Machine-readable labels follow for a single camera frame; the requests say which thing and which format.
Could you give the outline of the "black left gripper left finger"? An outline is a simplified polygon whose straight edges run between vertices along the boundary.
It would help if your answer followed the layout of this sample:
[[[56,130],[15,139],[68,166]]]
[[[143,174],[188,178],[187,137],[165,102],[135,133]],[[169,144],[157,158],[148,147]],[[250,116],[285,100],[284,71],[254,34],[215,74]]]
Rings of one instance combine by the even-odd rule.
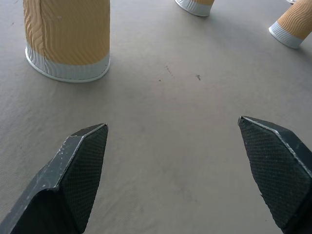
[[[107,136],[104,123],[68,136],[0,223],[0,234],[83,234],[100,183]]]

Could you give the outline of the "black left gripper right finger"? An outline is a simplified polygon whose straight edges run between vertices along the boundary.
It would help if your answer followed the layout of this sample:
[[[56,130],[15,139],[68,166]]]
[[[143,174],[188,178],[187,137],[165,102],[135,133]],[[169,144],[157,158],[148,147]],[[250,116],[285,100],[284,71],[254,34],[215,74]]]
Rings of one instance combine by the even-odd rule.
[[[241,116],[253,178],[283,234],[312,234],[312,151],[291,130]]]

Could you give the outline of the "tan ribbed paper cup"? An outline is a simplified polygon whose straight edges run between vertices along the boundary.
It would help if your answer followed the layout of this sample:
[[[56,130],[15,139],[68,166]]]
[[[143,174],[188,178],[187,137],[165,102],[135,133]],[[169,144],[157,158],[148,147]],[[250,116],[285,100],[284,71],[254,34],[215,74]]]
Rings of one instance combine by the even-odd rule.
[[[110,0],[23,0],[25,55],[39,73],[84,83],[110,67]]]
[[[183,10],[199,17],[207,17],[210,15],[214,1],[215,0],[175,0],[177,5]]]
[[[312,32],[312,0],[296,2],[269,27],[270,34],[280,43],[297,49]]]

